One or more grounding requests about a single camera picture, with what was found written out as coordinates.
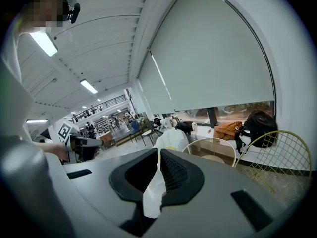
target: fluorescent ceiling light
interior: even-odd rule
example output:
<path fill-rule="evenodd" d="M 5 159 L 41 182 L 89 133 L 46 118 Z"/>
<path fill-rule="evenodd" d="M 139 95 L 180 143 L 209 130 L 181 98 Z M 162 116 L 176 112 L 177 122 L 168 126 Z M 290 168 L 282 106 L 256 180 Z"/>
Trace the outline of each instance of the fluorescent ceiling light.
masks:
<path fill-rule="evenodd" d="M 46 33 L 43 32 L 35 32 L 30 33 L 30 35 L 33 37 L 33 39 L 39 44 L 39 46 L 42 48 L 42 50 L 45 51 L 46 54 L 48 54 L 49 57 L 56 54 L 57 48 L 51 41 L 51 39 L 48 37 Z"/>
<path fill-rule="evenodd" d="M 89 91 L 91 91 L 92 93 L 94 93 L 94 94 L 95 94 L 95 93 L 98 93 L 98 92 L 96 91 L 96 89 L 93 88 L 92 85 L 89 84 L 86 79 L 80 81 L 80 83 L 81 83 L 83 86 L 85 86 L 85 87 L 86 87 Z"/>
<path fill-rule="evenodd" d="M 26 123 L 44 123 L 47 122 L 47 120 L 27 120 Z"/>

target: glass window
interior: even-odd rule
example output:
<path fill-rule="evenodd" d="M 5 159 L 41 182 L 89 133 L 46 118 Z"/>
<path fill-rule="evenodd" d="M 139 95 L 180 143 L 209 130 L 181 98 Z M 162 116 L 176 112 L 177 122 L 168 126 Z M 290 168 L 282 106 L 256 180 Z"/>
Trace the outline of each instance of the glass window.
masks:
<path fill-rule="evenodd" d="M 254 102 L 215 108 L 218 122 L 245 122 L 253 110 L 261 110 L 273 116 L 274 101 Z"/>
<path fill-rule="evenodd" d="M 195 123 L 210 124 L 207 109 L 190 109 L 177 111 L 173 114 L 166 114 L 167 117 L 178 116 L 178 119 L 182 121 L 192 121 Z"/>

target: chair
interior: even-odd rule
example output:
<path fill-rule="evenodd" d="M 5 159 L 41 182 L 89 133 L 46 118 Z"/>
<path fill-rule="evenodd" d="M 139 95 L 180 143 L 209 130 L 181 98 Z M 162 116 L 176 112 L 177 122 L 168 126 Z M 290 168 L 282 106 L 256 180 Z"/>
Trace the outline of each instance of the chair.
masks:
<path fill-rule="evenodd" d="M 135 135 L 136 133 L 138 133 L 140 130 L 140 127 L 139 127 L 139 124 L 136 120 L 131 123 L 131 127 L 133 128 L 133 130 L 130 132 L 129 137 L 131 139 L 131 142 L 133 143 L 131 135 Z"/>
<path fill-rule="evenodd" d="M 263 142 L 261 148 L 254 146 L 259 140 Z M 298 135 L 278 130 L 254 140 L 235 167 L 289 206 L 308 188 L 312 158 L 306 143 Z"/>
<path fill-rule="evenodd" d="M 219 138 L 196 140 L 186 146 L 182 152 L 228 164 L 232 167 L 234 167 L 236 161 L 236 151 L 233 146 L 229 142 Z"/>
<path fill-rule="evenodd" d="M 152 142 L 152 140 L 151 140 L 152 134 L 155 132 L 155 133 L 159 136 L 158 132 L 154 129 L 154 122 L 153 122 L 153 121 L 148 121 L 146 127 L 149 129 L 149 130 L 146 131 L 146 132 L 143 132 L 143 129 L 144 129 L 145 127 L 142 128 L 141 138 L 142 138 L 142 140 L 143 140 L 143 143 L 144 143 L 144 145 L 146 146 L 146 144 L 145 144 L 143 138 L 144 138 L 144 137 L 149 137 L 149 139 L 150 139 L 152 145 L 154 146 L 154 144 L 153 144 L 153 142 Z"/>

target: brown bag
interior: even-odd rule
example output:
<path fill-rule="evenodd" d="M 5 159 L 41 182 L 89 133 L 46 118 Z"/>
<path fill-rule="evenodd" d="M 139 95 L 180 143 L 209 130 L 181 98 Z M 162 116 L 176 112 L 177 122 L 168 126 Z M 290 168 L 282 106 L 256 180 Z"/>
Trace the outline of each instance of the brown bag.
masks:
<path fill-rule="evenodd" d="M 213 137 L 223 140 L 234 140 L 234 136 L 242 127 L 240 121 L 224 123 L 214 128 Z"/>

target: headphones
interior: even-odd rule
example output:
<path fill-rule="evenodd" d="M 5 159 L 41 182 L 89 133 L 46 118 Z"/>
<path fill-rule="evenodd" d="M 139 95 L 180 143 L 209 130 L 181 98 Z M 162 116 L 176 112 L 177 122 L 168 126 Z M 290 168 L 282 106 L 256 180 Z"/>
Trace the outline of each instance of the headphones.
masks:
<path fill-rule="evenodd" d="M 76 3 L 74 7 L 70 5 L 68 5 L 68 7 L 69 7 L 69 13 L 66 20 L 69 20 L 71 24 L 74 24 L 80 12 L 80 4 Z"/>

